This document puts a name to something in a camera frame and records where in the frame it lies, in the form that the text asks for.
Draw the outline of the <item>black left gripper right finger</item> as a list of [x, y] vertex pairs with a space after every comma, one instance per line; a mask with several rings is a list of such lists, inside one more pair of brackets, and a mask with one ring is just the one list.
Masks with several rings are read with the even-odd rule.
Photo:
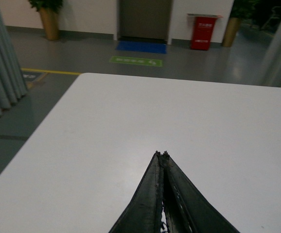
[[169, 233], [237, 233], [165, 151], [164, 205]]

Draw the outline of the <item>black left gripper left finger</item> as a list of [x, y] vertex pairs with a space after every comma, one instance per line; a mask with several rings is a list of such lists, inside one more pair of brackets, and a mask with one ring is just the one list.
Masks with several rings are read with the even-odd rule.
[[162, 218], [161, 153], [153, 155], [131, 201], [111, 233], [159, 233]]

